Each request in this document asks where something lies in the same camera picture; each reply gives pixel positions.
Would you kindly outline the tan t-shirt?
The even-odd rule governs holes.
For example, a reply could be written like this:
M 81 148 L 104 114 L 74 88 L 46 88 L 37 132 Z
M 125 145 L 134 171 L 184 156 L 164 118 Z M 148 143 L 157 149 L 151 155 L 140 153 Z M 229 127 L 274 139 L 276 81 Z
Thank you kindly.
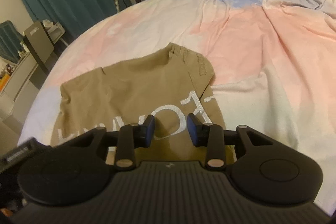
M 210 86 L 211 63 L 200 53 L 169 44 L 150 55 L 97 68 L 63 83 L 60 112 L 51 144 L 59 145 L 95 127 L 117 131 L 155 118 L 149 148 L 137 148 L 137 161 L 203 161 L 206 150 L 194 147 L 187 116 L 224 125 Z

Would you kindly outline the white desk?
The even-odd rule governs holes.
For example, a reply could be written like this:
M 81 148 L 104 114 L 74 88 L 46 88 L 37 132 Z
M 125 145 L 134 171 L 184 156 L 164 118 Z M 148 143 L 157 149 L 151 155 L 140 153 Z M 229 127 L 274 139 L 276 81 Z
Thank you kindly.
M 14 148 L 39 89 L 30 80 L 38 65 L 30 52 L 1 90 L 1 153 Z

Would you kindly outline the pastel tie-dye bedspread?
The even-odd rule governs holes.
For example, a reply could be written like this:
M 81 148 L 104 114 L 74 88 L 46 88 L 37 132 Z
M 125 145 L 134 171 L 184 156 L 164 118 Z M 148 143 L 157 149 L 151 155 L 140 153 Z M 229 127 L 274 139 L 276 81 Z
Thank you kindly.
M 245 124 L 311 157 L 323 171 L 316 204 L 335 211 L 335 0 L 191 0 L 175 34 L 127 35 L 107 20 L 60 56 L 27 116 L 20 142 L 52 145 L 60 87 L 84 73 L 173 43 L 213 66 L 210 86 L 229 130 Z

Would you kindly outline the green hanging garment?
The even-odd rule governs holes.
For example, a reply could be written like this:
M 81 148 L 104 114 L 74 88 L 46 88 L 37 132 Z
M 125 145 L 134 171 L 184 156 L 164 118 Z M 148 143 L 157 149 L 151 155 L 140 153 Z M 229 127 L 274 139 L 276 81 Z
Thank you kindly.
M 19 52 L 23 52 L 24 49 L 21 46 L 23 36 L 17 32 L 13 23 L 9 20 L 1 23 L 0 29 L 0 50 L 1 57 L 12 63 L 19 63 Z

